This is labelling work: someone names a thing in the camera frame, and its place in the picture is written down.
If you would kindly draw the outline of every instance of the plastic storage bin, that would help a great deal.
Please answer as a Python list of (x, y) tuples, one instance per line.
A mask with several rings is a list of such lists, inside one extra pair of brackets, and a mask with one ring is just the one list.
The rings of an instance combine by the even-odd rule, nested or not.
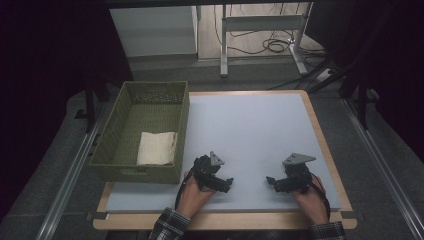
[[(90, 166), (109, 182), (178, 184), (189, 106), (187, 82), (125, 82)], [(137, 165), (142, 132), (176, 132), (173, 162)]]

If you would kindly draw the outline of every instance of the hand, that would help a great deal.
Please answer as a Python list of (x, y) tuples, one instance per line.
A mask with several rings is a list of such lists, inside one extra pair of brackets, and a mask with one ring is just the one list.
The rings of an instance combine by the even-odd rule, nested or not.
[(215, 192), (213, 189), (208, 189), (205, 192), (200, 191), (196, 179), (191, 176), (184, 187), (176, 210), (184, 216), (191, 218), (205, 205)]
[[(321, 180), (317, 176), (312, 176), (312, 183), (322, 190), (325, 194), (325, 189), (321, 184)], [(300, 207), (300, 210), (308, 217), (313, 224), (326, 224), (328, 223), (327, 210), (324, 202), (318, 195), (318, 192), (312, 187), (308, 191), (301, 194), (300, 191), (291, 192)]]

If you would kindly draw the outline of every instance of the wooden table frame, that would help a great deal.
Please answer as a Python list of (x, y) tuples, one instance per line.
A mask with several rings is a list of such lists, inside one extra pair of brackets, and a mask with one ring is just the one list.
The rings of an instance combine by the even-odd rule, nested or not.
[[(339, 196), (341, 209), (331, 212), (330, 221), (341, 221), (345, 229), (357, 225), (355, 218), (343, 218), (342, 213), (352, 213), (352, 207), (340, 180), (324, 134), (318, 123), (312, 104), (306, 92), (301, 90), (279, 91), (228, 91), (228, 92), (191, 92), (190, 96), (203, 95), (252, 95), (252, 94), (300, 94), (317, 136), (321, 151), (327, 163), (331, 178)], [(107, 201), (114, 183), (108, 182), (97, 209), (105, 213)], [(93, 226), (98, 230), (151, 230), (161, 213), (110, 213), (106, 219), (94, 219)], [(188, 230), (298, 230), (307, 229), (309, 222), (300, 211), (249, 212), (249, 213), (198, 213), (193, 217)]]

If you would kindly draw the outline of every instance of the person's left hand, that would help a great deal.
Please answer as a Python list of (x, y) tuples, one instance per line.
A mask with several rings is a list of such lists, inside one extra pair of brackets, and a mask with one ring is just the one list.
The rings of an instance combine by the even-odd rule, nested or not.
[(209, 200), (216, 190), (199, 190), (196, 179), (191, 176), (187, 181), (178, 203), (177, 211), (189, 218), (193, 217)]

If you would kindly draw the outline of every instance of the plaid shirt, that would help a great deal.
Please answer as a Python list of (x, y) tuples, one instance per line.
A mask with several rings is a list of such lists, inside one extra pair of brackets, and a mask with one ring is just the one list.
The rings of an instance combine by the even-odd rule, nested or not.
[[(155, 223), (149, 240), (178, 240), (184, 235), (190, 218), (185, 217), (177, 211), (166, 208)], [(344, 229), (341, 222), (322, 225), (312, 225), (311, 235), (315, 240), (344, 240)]]

